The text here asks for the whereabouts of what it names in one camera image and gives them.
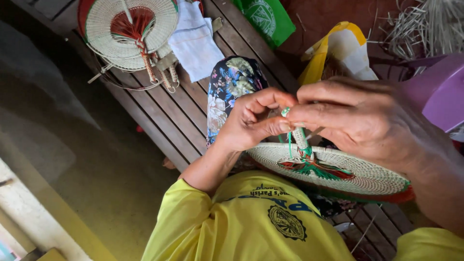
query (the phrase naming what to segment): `concrete floor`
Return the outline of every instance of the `concrete floor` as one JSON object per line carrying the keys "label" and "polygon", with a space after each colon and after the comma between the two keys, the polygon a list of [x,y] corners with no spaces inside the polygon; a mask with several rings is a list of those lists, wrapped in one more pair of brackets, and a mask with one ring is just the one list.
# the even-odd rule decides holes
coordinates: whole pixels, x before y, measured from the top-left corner
{"label": "concrete floor", "polygon": [[118,260],[140,260],[179,172],[63,39],[14,6],[0,19],[0,131]]}

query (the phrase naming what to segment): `white cloth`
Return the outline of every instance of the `white cloth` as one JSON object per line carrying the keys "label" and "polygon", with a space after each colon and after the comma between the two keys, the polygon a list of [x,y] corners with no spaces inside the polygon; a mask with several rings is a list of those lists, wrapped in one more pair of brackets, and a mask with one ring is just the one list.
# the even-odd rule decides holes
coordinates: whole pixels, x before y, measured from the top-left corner
{"label": "white cloth", "polygon": [[196,82],[208,77],[224,55],[213,41],[211,18],[203,18],[199,1],[193,4],[177,1],[179,23],[168,40],[177,59]]}

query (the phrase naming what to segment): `yellow shirt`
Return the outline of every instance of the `yellow shirt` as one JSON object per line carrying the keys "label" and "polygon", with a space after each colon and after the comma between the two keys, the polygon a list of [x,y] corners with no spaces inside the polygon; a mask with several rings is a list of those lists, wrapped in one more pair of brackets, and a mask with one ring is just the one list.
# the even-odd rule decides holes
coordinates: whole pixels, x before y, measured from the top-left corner
{"label": "yellow shirt", "polygon": [[[294,185],[263,171],[227,178],[211,199],[178,180],[164,195],[142,261],[354,260]],[[395,260],[464,260],[464,240],[439,228],[398,239]]]}

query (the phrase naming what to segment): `needle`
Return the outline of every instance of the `needle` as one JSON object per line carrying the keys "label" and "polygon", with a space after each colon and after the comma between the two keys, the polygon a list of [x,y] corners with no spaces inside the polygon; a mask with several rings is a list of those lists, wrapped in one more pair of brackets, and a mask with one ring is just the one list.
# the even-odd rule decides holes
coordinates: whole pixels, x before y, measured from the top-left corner
{"label": "needle", "polygon": [[319,132],[321,132],[322,130],[324,130],[325,127],[319,127],[317,129],[315,129],[311,134],[309,134],[307,137],[306,137],[306,140],[309,140],[311,139],[312,137],[314,137],[315,135],[319,134]]}

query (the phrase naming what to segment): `woven fan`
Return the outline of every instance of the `woven fan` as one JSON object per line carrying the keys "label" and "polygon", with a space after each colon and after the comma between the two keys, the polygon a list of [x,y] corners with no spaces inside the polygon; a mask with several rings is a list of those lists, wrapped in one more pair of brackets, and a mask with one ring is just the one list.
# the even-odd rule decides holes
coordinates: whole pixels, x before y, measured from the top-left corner
{"label": "woven fan", "polygon": [[398,173],[339,150],[308,146],[302,128],[290,136],[296,144],[260,143],[247,152],[263,167],[315,185],[325,196],[393,203],[414,198],[409,181]]}
{"label": "woven fan", "polygon": [[[174,2],[80,0],[77,16],[80,33],[87,45],[109,64],[102,68],[102,72],[112,66],[127,72],[146,69],[153,83],[148,88],[161,83],[152,67],[171,51],[166,42],[177,26]],[[169,70],[172,81],[178,85],[174,65]],[[165,72],[160,73],[171,91]]]}

